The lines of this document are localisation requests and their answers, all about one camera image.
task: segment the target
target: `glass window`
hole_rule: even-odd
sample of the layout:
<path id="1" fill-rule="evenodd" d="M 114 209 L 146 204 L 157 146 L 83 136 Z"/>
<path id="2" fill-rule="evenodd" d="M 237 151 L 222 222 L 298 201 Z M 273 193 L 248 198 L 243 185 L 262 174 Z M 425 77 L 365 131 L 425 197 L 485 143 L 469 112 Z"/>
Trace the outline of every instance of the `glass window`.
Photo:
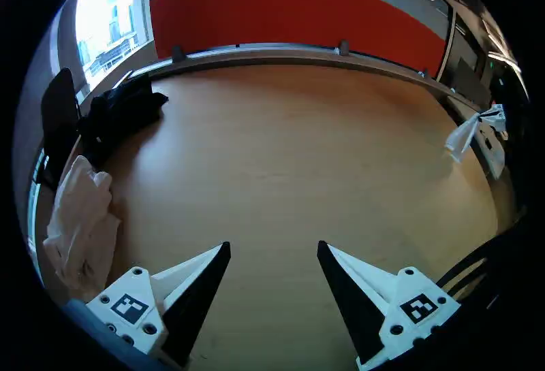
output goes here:
<path id="1" fill-rule="evenodd" d="M 133 0 L 78 0 L 76 40 L 90 90 L 139 43 Z"/>

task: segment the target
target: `black bag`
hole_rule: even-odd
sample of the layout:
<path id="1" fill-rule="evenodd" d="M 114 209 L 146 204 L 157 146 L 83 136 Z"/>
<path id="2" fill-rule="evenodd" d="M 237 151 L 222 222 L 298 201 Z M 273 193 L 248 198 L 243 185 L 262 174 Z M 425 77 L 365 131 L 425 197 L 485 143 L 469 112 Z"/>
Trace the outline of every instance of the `black bag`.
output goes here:
<path id="1" fill-rule="evenodd" d="M 165 95 L 151 91 L 147 75 L 94 97 L 89 114 L 78 122 L 83 155 L 100 168 L 126 137 L 159 120 L 167 101 Z"/>

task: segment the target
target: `red partition panel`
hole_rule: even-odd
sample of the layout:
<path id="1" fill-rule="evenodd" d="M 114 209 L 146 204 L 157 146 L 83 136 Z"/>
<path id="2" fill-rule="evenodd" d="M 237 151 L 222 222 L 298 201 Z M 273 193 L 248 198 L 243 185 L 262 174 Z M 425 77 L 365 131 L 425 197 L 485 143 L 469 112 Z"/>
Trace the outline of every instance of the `red partition panel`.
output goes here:
<path id="1" fill-rule="evenodd" d="M 437 74 L 445 41 L 381 0 L 151 0 L 159 58 L 216 46 L 285 42 L 350 50 Z"/>

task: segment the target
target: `desk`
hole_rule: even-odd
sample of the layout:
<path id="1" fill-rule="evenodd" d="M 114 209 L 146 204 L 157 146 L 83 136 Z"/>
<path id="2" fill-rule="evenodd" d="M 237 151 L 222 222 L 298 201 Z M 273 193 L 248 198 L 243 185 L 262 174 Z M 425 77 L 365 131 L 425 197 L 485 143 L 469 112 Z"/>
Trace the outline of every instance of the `desk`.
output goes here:
<path id="1" fill-rule="evenodd" d="M 353 370 L 318 240 L 437 280 L 496 234 L 486 178 L 421 86 L 302 65 L 227 67 L 153 84 L 159 123 L 107 166 L 123 219 L 111 279 L 231 242 L 192 370 Z"/>

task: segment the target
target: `white cloth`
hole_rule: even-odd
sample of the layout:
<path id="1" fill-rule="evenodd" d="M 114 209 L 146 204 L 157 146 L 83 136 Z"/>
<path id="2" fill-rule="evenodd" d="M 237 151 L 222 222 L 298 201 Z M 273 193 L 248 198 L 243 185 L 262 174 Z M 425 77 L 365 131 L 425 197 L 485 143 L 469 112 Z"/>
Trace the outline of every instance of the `white cloth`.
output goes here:
<path id="1" fill-rule="evenodd" d="M 86 302 L 104 290 L 120 220 L 108 213 L 112 177 L 78 156 L 55 195 L 44 249 L 57 276 Z"/>
<path id="2" fill-rule="evenodd" d="M 481 122 L 494 127 L 497 131 L 505 131 L 505 113 L 503 112 L 503 106 L 501 104 L 495 104 L 481 114 L 476 112 L 447 137 L 445 147 L 450 151 L 451 157 L 457 163 L 462 162 L 463 155 L 471 146 L 471 140 L 475 136 Z M 501 164 L 499 172 L 501 172 L 504 160 L 503 157 L 501 157 L 501 154 L 496 157 L 501 159 L 499 161 Z"/>
<path id="3" fill-rule="evenodd" d="M 464 152 L 471 146 L 471 140 L 478 127 L 479 114 L 475 113 L 447 137 L 445 147 L 450 150 L 450 156 L 457 163 L 462 162 Z"/>

